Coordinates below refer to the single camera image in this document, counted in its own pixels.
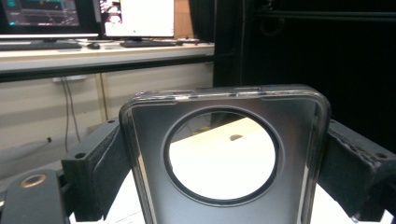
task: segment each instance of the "monitor screen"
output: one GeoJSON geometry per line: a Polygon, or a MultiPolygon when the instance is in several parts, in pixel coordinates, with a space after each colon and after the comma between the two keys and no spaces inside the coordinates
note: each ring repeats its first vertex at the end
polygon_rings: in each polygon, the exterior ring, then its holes
{"type": "Polygon", "coordinates": [[[104,37],[173,37],[174,0],[99,0],[104,37]]]}
{"type": "Polygon", "coordinates": [[[0,38],[78,38],[100,33],[92,0],[0,0],[0,38]]]}

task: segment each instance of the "circular lens ring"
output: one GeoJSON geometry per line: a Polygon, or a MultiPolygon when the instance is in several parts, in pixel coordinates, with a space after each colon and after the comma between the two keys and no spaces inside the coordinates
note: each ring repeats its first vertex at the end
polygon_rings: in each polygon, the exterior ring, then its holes
{"type": "Polygon", "coordinates": [[[181,119],[172,128],[171,132],[169,133],[169,135],[166,139],[163,158],[164,158],[164,165],[165,165],[165,168],[166,168],[166,171],[167,171],[169,177],[171,178],[171,180],[173,181],[175,186],[181,192],[183,192],[185,195],[187,195],[188,197],[190,197],[200,203],[205,203],[205,204],[210,204],[210,205],[215,205],[215,206],[235,206],[235,205],[238,205],[241,203],[247,203],[249,201],[254,200],[255,198],[262,195],[273,184],[274,180],[276,179],[276,170],[278,167],[278,151],[279,151],[279,143],[276,138],[276,135],[270,129],[270,127],[268,125],[266,125],[266,123],[262,119],[258,119],[256,116],[254,116],[246,111],[242,111],[238,108],[216,107],[216,108],[205,108],[205,109],[202,109],[199,111],[195,111],[195,112],[185,116],[183,119],[181,119]],[[264,184],[262,186],[260,186],[258,189],[249,193],[248,195],[234,198],[234,199],[226,199],[226,200],[208,198],[208,197],[205,197],[203,195],[200,195],[200,194],[188,189],[185,185],[183,185],[183,183],[180,182],[180,180],[177,178],[177,176],[173,172],[173,166],[172,166],[172,162],[170,159],[170,146],[171,146],[172,139],[173,139],[175,133],[177,133],[189,120],[197,118],[197,117],[205,115],[205,114],[211,114],[211,113],[235,114],[235,115],[243,116],[245,118],[252,119],[256,123],[258,123],[260,126],[262,126],[262,128],[268,133],[268,135],[270,136],[270,138],[272,140],[272,143],[274,145],[274,150],[275,150],[275,162],[274,162],[273,170],[272,170],[270,176],[268,177],[268,179],[264,182],[264,184]]]}

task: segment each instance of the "desk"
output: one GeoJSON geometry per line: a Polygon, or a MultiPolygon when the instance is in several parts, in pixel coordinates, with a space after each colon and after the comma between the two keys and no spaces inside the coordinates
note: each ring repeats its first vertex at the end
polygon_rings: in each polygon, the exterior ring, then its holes
{"type": "Polygon", "coordinates": [[[0,150],[64,134],[64,90],[51,77],[89,75],[69,83],[79,128],[116,117],[139,91],[212,86],[213,44],[101,47],[0,52],[0,150]]]}
{"type": "Polygon", "coordinates": [[[213,44],[125,49],[116,42],[101,44],[101,49],[2,51],[0,82],[206,63],[213,55],[213,44]]]}

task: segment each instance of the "clear phone case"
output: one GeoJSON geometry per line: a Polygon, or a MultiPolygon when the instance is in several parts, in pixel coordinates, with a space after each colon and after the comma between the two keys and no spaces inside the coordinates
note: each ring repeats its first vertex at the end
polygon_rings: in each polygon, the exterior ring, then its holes
{"type": "Polygon", "coordinates": [[[146,223],[309,223],[330,114],[302,85],[136,94],[120,124],[146,223]]]}

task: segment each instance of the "keyboard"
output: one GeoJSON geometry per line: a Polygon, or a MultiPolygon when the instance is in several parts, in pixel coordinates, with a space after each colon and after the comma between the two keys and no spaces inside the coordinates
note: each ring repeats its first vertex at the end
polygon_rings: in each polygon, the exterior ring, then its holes
{"type": "Polygon", "coordinates": [[[33,44],[0,44],[0,51],[39,50],[39,49],[81,49],[78,43],[33,43],[33,44]]]}
{"type": "Polygon", "coordinates": [[[155,47],[173,47],[177,44],[170,41],[125,41],[120,43],[124,48],[155,48],[155,47]]]}

